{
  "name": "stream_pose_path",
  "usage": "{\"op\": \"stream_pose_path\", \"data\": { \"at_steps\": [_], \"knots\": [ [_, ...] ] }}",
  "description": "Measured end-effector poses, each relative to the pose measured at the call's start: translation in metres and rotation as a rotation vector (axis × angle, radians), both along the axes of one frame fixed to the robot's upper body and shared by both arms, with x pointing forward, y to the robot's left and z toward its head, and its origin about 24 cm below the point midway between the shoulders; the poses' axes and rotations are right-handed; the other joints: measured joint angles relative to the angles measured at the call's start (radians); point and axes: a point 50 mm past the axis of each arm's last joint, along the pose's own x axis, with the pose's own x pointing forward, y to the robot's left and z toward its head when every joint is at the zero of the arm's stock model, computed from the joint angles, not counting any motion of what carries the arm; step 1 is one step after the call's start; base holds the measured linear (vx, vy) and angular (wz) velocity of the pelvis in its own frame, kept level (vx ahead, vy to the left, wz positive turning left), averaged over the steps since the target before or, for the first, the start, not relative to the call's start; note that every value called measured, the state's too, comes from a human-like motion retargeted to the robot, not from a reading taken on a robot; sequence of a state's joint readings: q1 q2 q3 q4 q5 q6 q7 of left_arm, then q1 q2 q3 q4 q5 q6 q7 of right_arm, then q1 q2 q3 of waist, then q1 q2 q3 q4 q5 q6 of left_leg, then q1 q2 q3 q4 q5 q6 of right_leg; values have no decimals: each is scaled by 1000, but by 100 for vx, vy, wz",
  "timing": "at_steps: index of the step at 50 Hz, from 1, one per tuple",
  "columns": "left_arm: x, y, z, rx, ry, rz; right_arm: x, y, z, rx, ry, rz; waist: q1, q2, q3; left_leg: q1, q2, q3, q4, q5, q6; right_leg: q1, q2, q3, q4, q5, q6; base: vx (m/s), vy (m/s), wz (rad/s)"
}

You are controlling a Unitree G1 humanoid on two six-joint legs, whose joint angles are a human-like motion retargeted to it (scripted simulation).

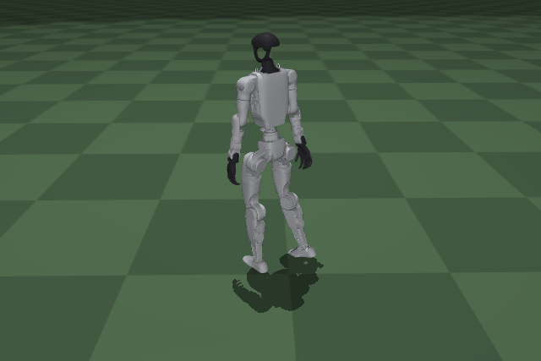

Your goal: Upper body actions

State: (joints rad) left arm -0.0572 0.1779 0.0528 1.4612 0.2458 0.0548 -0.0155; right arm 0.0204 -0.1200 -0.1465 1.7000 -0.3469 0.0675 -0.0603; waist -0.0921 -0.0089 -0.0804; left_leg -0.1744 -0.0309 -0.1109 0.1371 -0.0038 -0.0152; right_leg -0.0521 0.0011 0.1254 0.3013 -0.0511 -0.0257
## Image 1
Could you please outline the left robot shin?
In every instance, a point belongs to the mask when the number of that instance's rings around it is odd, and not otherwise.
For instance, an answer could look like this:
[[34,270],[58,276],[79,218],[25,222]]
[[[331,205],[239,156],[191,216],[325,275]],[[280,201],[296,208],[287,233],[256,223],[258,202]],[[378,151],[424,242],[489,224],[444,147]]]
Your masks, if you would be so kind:
[[263,220],[257,222],[257,212],[253,207],[247,209],[245,219],[254,257],[253,260],[256,263],[259,263],[259,259],[262,261],[262,243],[264,240],[265,222]]

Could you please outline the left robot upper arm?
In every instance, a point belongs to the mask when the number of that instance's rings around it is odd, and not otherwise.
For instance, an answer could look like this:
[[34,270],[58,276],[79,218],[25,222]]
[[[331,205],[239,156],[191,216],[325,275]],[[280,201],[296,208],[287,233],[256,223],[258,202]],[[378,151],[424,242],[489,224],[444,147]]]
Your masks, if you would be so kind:
[[249,123],[249,106],[250,106],[250,98],[251,93],[254,92],[256,87],[256,80],[257,77],[254,75],[245,76],[238,80],[237,82],[237,109],[238,113],[234,115],[238,115],[239,121],[240,121],[240,127],[244,127],[248,125]]

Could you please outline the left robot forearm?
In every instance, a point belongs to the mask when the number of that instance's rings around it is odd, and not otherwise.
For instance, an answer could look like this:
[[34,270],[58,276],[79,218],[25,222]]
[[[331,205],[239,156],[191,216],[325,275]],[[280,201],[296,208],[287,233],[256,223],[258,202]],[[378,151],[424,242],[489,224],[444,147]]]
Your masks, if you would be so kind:
[[240,128],[240,121],[238,115],[232,116],[232,137],[230,142],[230,150],[228,151],[228,156],[232,159],[234,153],[241,156],[240,150],[242,148],[243,136],[245,131]]

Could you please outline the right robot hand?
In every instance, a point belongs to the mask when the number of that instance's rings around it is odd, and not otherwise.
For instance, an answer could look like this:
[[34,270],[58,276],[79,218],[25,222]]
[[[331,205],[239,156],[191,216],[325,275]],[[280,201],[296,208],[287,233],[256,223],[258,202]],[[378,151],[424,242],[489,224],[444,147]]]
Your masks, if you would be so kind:
[[[307,148],[306,146],[306,140],[304,138],[304,136],[302,135],[301,136],[301,141],[302,141],[302,144],[296,144],[296,146],[298,147],[298,153],[297,153],[297,156],[296,156],[296,159],[295,161],[298,160],[298,156],[301,157],[301,164],[300,164],[300,167],[301,168],[303,166],[303,169],[304,168],[308,168],[308,167],[311,167],[312,165],[312,158],[311,158],[311,155],[310,155],[310,152],[309,152],[309,149]],[[304,163],[304,164],[303,164]],[[306,166],[307,165],[307,166]]]

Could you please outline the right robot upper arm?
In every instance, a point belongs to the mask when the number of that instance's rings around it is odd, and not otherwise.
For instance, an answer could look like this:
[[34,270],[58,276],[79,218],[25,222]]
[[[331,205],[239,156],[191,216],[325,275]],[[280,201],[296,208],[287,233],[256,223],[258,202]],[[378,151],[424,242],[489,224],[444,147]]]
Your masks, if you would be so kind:
[[297,73],[291,69],[285,69],[289,78],[289,101],[287,114],[294,114],[298,111]]

